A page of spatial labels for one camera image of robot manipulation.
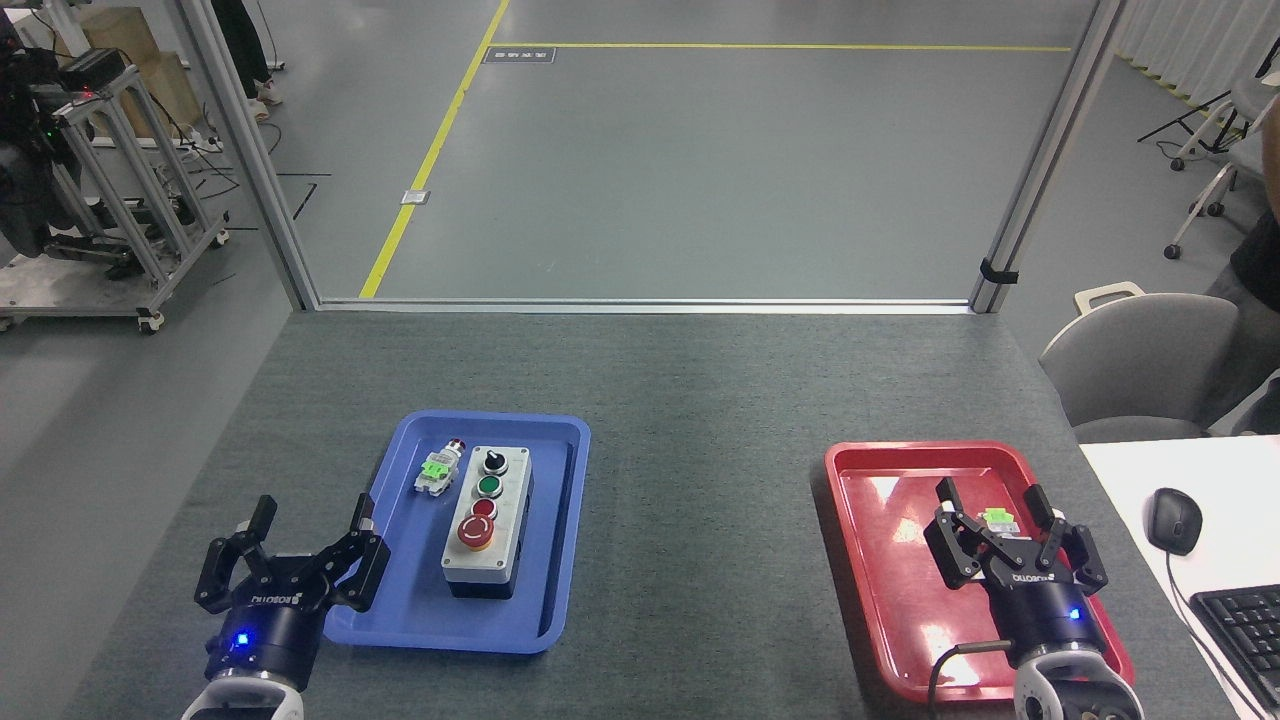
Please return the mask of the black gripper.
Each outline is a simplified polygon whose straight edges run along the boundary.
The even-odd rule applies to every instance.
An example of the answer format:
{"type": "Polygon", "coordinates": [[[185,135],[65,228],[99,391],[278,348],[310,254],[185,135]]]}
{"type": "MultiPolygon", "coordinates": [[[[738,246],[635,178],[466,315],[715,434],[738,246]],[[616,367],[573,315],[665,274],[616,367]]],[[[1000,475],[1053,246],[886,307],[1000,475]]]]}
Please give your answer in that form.
{"type": "Polygon", "coordinates": [[[940,506],[924,529],[934,565],[945,585],[957,591],[977,579],[987,559],[989,611],[998,638],[1010,643],[1005,656],[1011,667],[1020,666],[1038,648],[1108,650],[1084,594],[1108,584],[1088,527],[1071,524],[1051,505],[1042,486],[1029,486],[1023,501],[1039,530],[1039,551],[1034,568],[1012,568],[1001,559],[1007,557],[1005,542],[964,511],[952,477],[943,477],[934,492],[940,506]],[[1059,561],[1061,551],[1066,565],[1059,561]]]}
{"type": "Polygon", "coordinates": [[[375,501],[370,495],[358,496],[348,530],[303,564],[303,583],[287,582],[284,589],[255,589],[250,583],[274,582],[262,542],[276,510],[276,501],[261,495],[241,529],[209,543],[195,602],[211,615],[227,616],[220,632],[205,646],[207,680],[228,671],[266,673],[303,692],[329,609],[342,605],[366,612],[375,601],[390,548],[372,521],[375,501]],[[241,560],[250,570],[250,583],[230,592],[230,579],[241,560]]]}

